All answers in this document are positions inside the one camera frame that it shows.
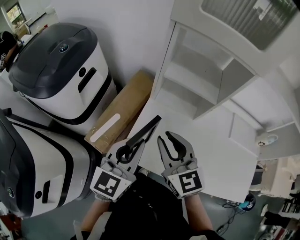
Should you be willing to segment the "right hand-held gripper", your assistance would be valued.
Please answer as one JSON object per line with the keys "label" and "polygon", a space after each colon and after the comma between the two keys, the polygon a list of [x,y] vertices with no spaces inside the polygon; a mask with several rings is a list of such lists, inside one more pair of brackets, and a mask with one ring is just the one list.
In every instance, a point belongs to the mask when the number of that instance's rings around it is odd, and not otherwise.
{"label": "right hand-held gripper", "polygon": [[[158,149],[166,169],[162,176],[177,199],[198,194],[203,190],[203,170],[198,166],[191,143],[174,132],[166,131],[165,134],[177,155],[173,156],[165,141],[158,136]],[[170,163],[177,164],[170,168]]]}

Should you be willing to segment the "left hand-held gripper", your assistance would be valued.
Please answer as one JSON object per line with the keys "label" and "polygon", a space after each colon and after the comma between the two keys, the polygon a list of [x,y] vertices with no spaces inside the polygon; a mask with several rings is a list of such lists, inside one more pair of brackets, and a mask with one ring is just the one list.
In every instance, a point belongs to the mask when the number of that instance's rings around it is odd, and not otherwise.
{"label": "left hand-held gripper", "polygon": [[95,169],[90,189],[101,199],[118,201],[136,181],[137,170],[145,141],[129,149],[124,142],[115,143],[108,151],[100,167]]}

